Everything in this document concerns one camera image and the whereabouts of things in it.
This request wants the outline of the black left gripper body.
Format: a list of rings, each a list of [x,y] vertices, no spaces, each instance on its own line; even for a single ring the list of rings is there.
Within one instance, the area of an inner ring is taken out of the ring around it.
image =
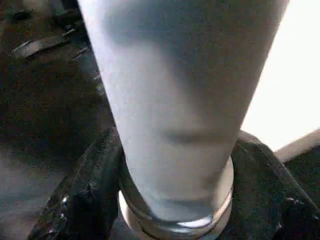
[[[89,37],[79,7],[10,7],[7,54],[28,59],[72,45],[87,48]]]

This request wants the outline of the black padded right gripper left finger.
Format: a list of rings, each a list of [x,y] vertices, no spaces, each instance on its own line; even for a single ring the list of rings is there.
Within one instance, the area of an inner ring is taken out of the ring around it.
[[[107,240],[118,216],[124,152],[118,131],[107,129],[52,192],[29,240]]]

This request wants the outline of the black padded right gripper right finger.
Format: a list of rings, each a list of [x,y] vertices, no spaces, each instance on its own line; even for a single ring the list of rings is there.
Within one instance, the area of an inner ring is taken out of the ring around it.
[[[255,136],[241,131],[234,166],[231,240],[318,240],[320,207]]]

